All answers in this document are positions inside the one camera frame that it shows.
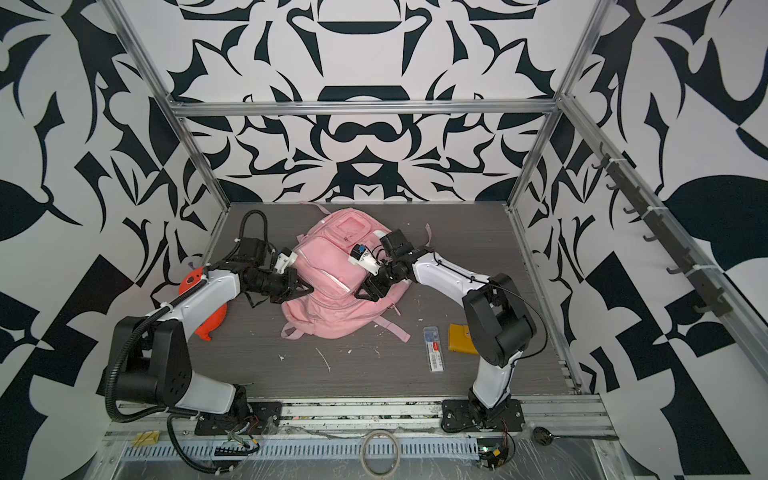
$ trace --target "backpack pocket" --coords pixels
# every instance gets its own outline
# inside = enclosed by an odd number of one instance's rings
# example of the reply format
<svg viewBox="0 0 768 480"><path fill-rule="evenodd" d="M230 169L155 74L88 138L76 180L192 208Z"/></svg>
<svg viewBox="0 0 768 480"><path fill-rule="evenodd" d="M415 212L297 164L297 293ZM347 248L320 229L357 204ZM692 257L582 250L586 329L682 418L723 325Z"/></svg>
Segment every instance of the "backpack pocket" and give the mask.
<svg viewBox="0 0 768 480"><path fill-rule="evenodd" d="M366 269L347 260L349 252L323 237L314 237L296 249L294 266L315 289L337 300L348 296L366 278Z"/></svg>

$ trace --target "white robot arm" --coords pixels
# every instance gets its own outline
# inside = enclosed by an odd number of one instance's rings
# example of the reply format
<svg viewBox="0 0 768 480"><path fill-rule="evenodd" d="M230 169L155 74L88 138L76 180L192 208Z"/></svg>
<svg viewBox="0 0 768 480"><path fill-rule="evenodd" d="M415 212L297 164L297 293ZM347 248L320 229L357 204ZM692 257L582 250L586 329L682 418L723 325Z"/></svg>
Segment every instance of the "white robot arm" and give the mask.
<svg viewBox="0 0 768 480"><path fill-rule="evenodd" d="M363 245L355 245L350 254L350 262L369 271L356 296L376 301L391 285L408 278L463 306L472 342L481 357L477 378L469 390L472 421L478 428L494 428L509 399L515 363L536 334L514 282L503 274L489 277L473 273L428 247L414 248L400 230L382 236L381 241L389 260L377 261Z"/></svg>

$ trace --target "gray table surface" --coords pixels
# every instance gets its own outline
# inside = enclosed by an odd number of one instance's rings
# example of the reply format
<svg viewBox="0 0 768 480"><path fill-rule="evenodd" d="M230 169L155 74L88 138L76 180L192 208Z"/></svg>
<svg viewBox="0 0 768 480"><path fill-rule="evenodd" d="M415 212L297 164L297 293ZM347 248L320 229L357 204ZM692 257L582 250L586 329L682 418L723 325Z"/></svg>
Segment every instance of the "gray table surface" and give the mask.
<svg viewBox="0 0 768 480"><path fill-rule="evenodd" d="M343 206L326 205L334 211ZM240 219L248 210L261 209L269 219L269 240L278 249L296 246L296 235L305 233L323 218L310 205L233 204L212 260L223 257L233 246ZM400 228L414 245L426 242L425 223L432 227L434 247L446 259L477 273L508 274L521 295L538 306L511 225L500 203L480 204L376 204L355 205L390 229ZM246 236L262 237L261 219L248 220ZM448 396L465 395L475 379L478 358L448 351L451 323L466 323L458 304L430 287L415 284L385 317L410 333L403 343L373 323L340 339L305 335L291 341L280 338L286 320L279 305L264 303L251 309L239 296L229 303L227 318L204 342L193 336L189 342L194 369L226 382L253 383L262 397L337 396ZM544 342L540 320L538 335L528 352ZM437 326L445 360L443 373L431 373L427 363L423 329ZM320 353L330 366L326 367ZM512 379L519 395L568 392L561 366L548 348L522 360Z"/></svg>

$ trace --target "yellow wallet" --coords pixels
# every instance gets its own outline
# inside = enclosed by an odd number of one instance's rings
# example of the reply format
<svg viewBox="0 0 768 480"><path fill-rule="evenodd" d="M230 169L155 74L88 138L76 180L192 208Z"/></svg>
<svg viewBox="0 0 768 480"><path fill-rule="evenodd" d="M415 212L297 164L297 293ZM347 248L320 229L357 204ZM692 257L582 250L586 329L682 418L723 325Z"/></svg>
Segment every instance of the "yellow wallet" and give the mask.
<svg viewBox="0 0 768 480"><path fill-rule="evenodd" d="M469 336L469 325L451 323L451 326L448 327L448 350L478 355L472 338Z"/></svg>

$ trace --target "black and white patterned wall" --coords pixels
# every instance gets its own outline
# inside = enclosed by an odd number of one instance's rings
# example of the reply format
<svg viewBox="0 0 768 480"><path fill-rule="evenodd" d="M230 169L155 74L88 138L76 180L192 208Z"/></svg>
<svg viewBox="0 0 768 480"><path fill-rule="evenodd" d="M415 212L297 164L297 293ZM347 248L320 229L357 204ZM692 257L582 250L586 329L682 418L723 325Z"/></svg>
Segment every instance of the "black and white patterned wall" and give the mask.
<svg viewBox="0 0 768 480"><path fill-rule="evenodd" d="M758 0L620 0L575 89L764 319L766 21ZM765 478L768 385L597 161L562 120L518 205L585 386L648 478Z"/></svg>
<svg viewBox="0 0 768 480"><path fill-rule="evenodd" d="M594 0L123 3L177 100L240 102L551 98ZM190 119L232 201L506 200L540 125L540 114Z"/></svg>
<svg viewBox="0 0 768 480"><path fill-rule="evenodd" d="M189 118L231 201L507 200L543 114Z"/></svg>
<svg viewBox="0 0 768 480"><path fill-rule="evenodd" d="M594 0L130 0L188 101L550 97Z"/></svg>
<svg viewBox="0 0 768 480"><path fill-rule="evenodd" d="M108 424L114 324L175 296L220 208L94 0L0 2L3 478L63 478Z"/></svg>

